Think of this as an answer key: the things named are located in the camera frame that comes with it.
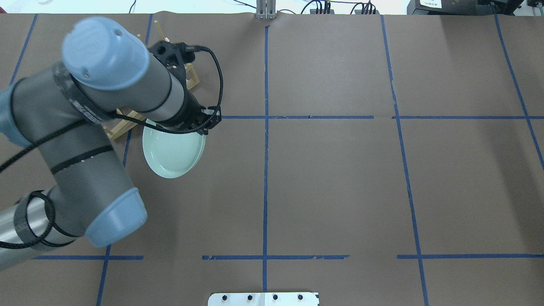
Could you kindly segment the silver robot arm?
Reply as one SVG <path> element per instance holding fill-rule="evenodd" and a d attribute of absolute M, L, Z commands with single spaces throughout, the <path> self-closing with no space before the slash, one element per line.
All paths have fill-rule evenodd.
<path fill-rule="evenodd" d="M 56 186 L 33 190 L 1 212 L 1 269 L 72 244 L 113 244 L 147 219 L 138 188 L 102 124 L 123 119 L 170 134 L 207 134 L 221 120 L 224 80 L 216 106 L 190 93 L 184 65 L 206 46 L 158 41 L 147 47 L 103 16 L 76 23 L 62 58 L 1 92 L 1 132 L 22 150 L 38 149 Z"/>

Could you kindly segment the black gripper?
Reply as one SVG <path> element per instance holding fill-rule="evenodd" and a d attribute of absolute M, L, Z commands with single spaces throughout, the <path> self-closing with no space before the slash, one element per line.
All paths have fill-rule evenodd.
<path fill-rule="evenodd" d="M 212 107 L 200 105 L 190 91 L 184 91 L 183 103 L 179 111 L 168 120 L 159 122 L 159 126 L 174 132 L 191 130 L 200 135 L 208 135 L 213 120 L 206 123 L 213 113 Z"/>

